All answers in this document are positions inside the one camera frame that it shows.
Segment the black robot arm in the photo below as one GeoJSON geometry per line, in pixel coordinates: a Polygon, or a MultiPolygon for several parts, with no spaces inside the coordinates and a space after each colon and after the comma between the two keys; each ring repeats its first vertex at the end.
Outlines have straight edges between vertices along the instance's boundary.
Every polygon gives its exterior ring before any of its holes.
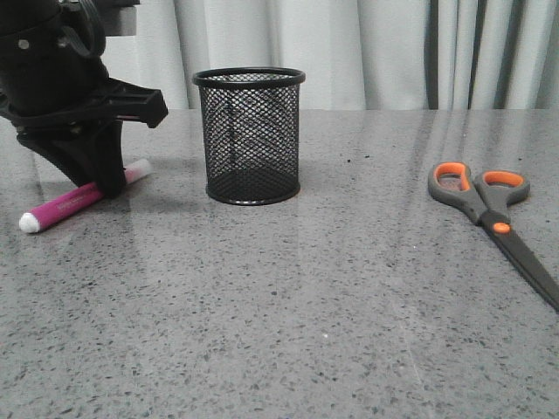
{"type": "Polygon", "coordinates": [[[109,4],[1,3],[1,115],[74,184],[114,197],[126,184],[123,122],[154,128],[168,108],[161,91],[109,76],[100,14],[109,4]]]}

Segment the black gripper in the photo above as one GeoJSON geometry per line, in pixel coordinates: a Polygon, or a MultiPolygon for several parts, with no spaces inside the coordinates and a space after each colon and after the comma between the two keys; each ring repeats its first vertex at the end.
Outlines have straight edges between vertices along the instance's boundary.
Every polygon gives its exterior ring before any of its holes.
{"type": "Polygon", "coordinates": [[[105,48],[102,24],[2,24],[1,115],[76,186],[116,197],[127,183],[122,121],[154,128],[168,108],[161,91],[111,78],[105,48]]]}

